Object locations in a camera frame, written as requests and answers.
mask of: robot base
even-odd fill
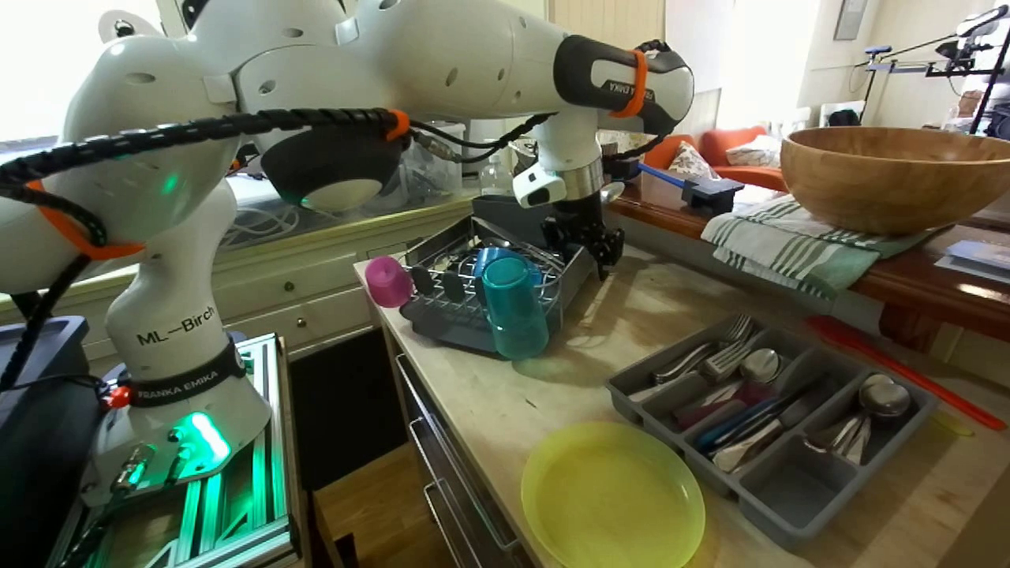
[[[176,402],[110,411],[83,476],[83,500],[100,509],[211,476],[269,417],[256,388],[234,375]]]

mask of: striped towel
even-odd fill
[[[853,286],[879,259],[920,247],[916,237],[864,237],[814,219],[791,196],[708,219],[702,241],[717,259],[781,286],[830,295]]]

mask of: wooden bowl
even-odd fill
[[[800,130],[781,160],[797,201],[856,232],[955,225],[1010,188],[1010,141],[942,130]]]

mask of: plate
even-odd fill
[[[558,430],[532,449],[520,503],[536,541],[565,568],[687,566],[703,495],[685,459],[623,421]]]

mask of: blue cup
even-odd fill
[[[539,357],[550,345],[547,310],[532,280],[536,270],[520,254],[499,254],[480,270],[485,320],[505,360]]]

